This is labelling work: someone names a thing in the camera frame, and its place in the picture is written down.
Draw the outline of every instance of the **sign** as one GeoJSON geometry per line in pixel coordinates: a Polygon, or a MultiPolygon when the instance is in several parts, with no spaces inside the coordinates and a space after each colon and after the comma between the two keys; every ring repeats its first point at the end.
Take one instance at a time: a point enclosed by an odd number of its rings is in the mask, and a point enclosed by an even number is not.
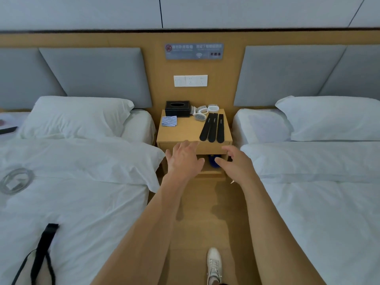
{"type": "Polygon", "coordinates": [[[221,43],[166,44],[167,60],[221,60],[224,45],[221,43]]]}

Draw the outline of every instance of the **white bed sheet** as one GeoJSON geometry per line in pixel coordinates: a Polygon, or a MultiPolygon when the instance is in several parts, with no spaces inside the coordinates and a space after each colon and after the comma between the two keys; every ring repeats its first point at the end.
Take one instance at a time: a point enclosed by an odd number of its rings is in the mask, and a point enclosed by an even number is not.
{"type": "Polygon", "coordinates": [[[21,140],[0,143],[0,179],[26,167],[25,190],[0,193],[0,284],[10,284],[48,223],[60,228],[50,247],[56,283],[89,285],[143,212],[164,153],[144,143],[21,140]]]}
{"type": "Polygon", "coordinates": [[[380,280],[380,142],[242,148],[327,285],[380,280]]]}
{"type": "Polygon", "coordinates": [[[292,126],[278,109],[240,109],[232,122],[233,144],[290,141],[292,126]]]}
{"type": "MultiPolygon", "coordinates": [[[[121,138],[129,142],[144,142],[152,145],[155,137],[155,125],[152,116],[145,110],[134,109],[131,115],[124,122],[124,130],[121,138]]],[[[5,120],[5,124],[0,129],[9,127],[20,127],[28,117],[29,112],[7,112],[0,113],[0,119],[5,120]]],[[[14,138],[15,133],[0,135],[0,142],[14,138]]]]}

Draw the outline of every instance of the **sneaker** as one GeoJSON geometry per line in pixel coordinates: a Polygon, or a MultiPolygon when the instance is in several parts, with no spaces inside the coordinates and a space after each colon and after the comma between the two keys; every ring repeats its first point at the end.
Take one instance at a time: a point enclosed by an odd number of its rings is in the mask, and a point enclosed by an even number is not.
{"type": "Polygon", "coordinates": [[[210,248],[207,252],[207,285],[210,278],[216,278],[221,283],[221,256],[216,248],[210,248]]]}

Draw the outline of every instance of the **gray cable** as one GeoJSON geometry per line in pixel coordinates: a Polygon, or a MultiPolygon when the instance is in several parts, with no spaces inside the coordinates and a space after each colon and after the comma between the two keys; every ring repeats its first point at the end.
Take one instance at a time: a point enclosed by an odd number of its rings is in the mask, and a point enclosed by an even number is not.
{"type": "Polygon", "coordinates": [[[7,195],[14,195],[22,190],[24,190],[26,187],[28,187],[34,179],[34,173],[32,170],[25,169],[25,168],[19,168],[12,170],[11,172],[8,173],[2,180],[0,181],[0,192],[7,194],[7,195]],[[17,179],[17,176],[20,174],[26,174],[27,179],[17,179]],[[18,181],[18,185],[16,185],[13,188],[9,188],[7,185],[13,181],[13,180],[18,181]]]}

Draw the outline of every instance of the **upholstered headboard panel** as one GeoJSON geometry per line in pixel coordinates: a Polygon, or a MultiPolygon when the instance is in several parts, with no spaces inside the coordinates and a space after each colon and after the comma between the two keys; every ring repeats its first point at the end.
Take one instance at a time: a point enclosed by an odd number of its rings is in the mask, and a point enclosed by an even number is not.
{"type": "Polygon", "coordinates": [[[152,106],[140,48],[40,48],[68,96],[124,98],[152,106]]]}
{"type": "Polygon", "coordinates": [[[40,96],[65,96],[37,48],[0,48],[0,108],[31,109],[40,96]]]}
{"type": "Polygon", "coordinates": [[[235,106],[271,106],[286,96],[380,99],[380,45],[247,46],[235,106]]]}

